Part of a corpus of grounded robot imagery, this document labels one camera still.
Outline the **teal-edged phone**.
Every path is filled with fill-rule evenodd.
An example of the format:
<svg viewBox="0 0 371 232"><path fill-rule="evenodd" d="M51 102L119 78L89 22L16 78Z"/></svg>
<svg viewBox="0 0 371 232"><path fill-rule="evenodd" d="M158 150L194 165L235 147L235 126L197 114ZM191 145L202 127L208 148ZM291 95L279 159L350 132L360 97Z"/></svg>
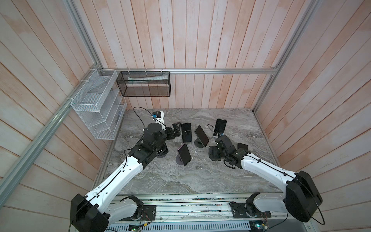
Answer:
<svg viewBox="0 0 371 232"><path fill-rule="evenodd" d="M201 126L198 126L196 128L195 134L196 134L197 138L199 138L201 140L204 147L206 147L207 144L209 143L209 138L208 138L208 136L206 135L206 133L204 132L204 130L202 129Z"/></svg>

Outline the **blue-edged phone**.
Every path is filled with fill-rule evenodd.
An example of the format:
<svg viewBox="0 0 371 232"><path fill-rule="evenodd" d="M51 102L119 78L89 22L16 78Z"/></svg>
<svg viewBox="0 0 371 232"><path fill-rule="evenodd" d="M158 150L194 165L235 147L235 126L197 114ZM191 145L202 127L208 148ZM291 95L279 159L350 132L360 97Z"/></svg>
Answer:
<svg viewBox="0 0 371 232"><path fill-rule="evenodd" d="M217 146L209 146L208 155L212 161L221 161L221 155Z"/></svg>

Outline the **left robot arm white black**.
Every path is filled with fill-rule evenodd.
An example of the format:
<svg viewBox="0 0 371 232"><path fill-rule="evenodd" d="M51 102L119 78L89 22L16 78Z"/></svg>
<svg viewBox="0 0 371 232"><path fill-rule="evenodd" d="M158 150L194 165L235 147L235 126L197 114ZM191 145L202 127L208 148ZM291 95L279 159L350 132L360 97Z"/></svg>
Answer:
<svg viewBox="0 0 371 232"><path fill-rule="evenodd" d="M150 123L125 161L107 179L86 195L77 194L72 199L70 226L80 232L104 232L109 225L125 218L142 221L144 204L137 197L125 197L116 204L112 201L153 159L166 155L166 140L165 124Z"/></svg>

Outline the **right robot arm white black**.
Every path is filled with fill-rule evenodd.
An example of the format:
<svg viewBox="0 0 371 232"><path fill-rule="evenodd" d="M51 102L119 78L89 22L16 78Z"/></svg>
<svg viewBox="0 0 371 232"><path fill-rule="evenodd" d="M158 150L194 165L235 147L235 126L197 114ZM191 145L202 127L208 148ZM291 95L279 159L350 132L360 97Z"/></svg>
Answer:
<svg viewBox="0 0 371 232"><path fill-rule="evenodd" d="M319 211L323 199L312 179L304 171L298 173L275 166L255 154L247 146L235 147L231 140L222 135L210 146L209 157L213 161L222 160L232 169L252 172L272 183L282 191L277 198L267 198L259 192L252 194L241 206L240 212L250 218L262 217L266 212L283 212L301 222L308 222Z"/></svg>

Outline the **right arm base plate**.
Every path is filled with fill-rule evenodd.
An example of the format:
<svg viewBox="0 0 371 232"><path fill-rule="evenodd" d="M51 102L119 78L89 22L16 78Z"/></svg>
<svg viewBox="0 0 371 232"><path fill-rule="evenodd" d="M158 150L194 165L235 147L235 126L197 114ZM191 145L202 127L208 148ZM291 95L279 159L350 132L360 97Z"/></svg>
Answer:
<svg viewBox="0 0 371 232"><path fill-rule="evenodd" d="M271 218L270 211L259 211L253 204L230 202L233 218Z"/></svg>

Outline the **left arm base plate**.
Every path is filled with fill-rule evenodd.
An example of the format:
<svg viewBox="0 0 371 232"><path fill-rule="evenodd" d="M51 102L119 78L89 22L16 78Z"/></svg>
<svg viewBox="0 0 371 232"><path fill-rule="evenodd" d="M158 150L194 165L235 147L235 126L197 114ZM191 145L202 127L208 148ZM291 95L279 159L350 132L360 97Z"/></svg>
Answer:
<svg viewBox="0 0 371 232"><path fill-rule="evenodd" d="M157 206L156 205L144 205L142 210L135 214L133 217L123 218L120 221L154 221L156 218Z"/></svg>

